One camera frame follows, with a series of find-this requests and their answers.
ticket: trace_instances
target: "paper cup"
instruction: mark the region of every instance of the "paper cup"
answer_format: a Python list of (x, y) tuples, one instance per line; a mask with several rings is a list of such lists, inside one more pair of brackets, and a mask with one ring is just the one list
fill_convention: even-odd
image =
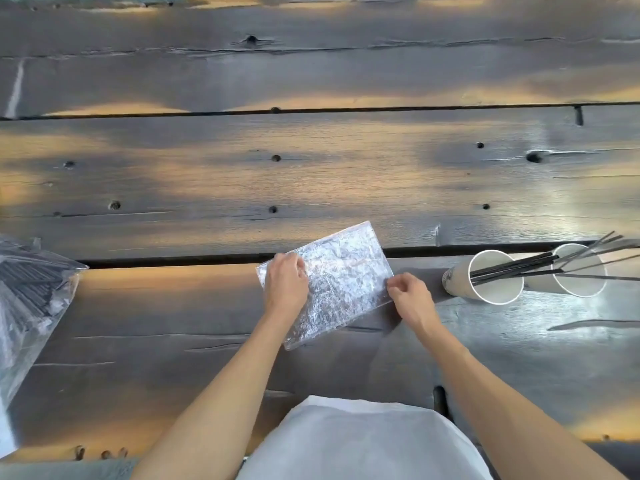
[(465, 259), (442, 275), (442, 285), (453, 296), (478, 299), (492, 305), (507, 305), (516, 300), (524, 286), (523, 278), (507, 278), (473, 286), (469, 273), (484, 267), (512, 262), (502, 251), (486, 250)]
[[(553, 265), (544, 266), (536, 271), (544, 271), (546, 269), (559, 269), (562, 268), (567, 273), (571, 273), (572, 269), (578, 269), (579, 267), (591, 266), (597, 264), (598, 266), (583, 269), (582, 271), (576, 271), (574, 274), (591, 274), (596, 276), (606, 276), (607, 270), (600, 259), (600, 256), (596, 256), (591, 251), (585, 252), (585, 254), (578, 257), (569, 264), (563, 265), (562, 258), (573, 254), (576, 251), (585, 249), (587, 246), (582, 244), (563, 244), (558, 246), (554, 250), (554, 254), (560, 256)], [(601, 293), (606, 286), (606, 280), (587, 279), (587, 278), (567, 278), (559, 274), (544, 274), (542, 276), (531, 276), (525, 278), (524, 289), (527, 291), (540, 291), (544, 293), (561, 293), (572, 294), (579, 296), (580, 298), (590, 298)]]

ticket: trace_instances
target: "clear plastic bag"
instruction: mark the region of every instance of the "clear plastic bag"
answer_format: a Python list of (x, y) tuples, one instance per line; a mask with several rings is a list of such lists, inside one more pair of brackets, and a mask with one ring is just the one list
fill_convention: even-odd
[[(286, 350), (391, 301), (386, 281), (394, 274), (368, 221), (292, 252), (305, 260), (309, 297), (285, 338)], [(269, 263), (256, 268), (263, 288)]]
[(24, 365), (17, 363), (22, 347), (48, 338), (84, 269), (84, 264), (41, 250), (37, 242), (22, 244), (0, 235), (0, 371)]

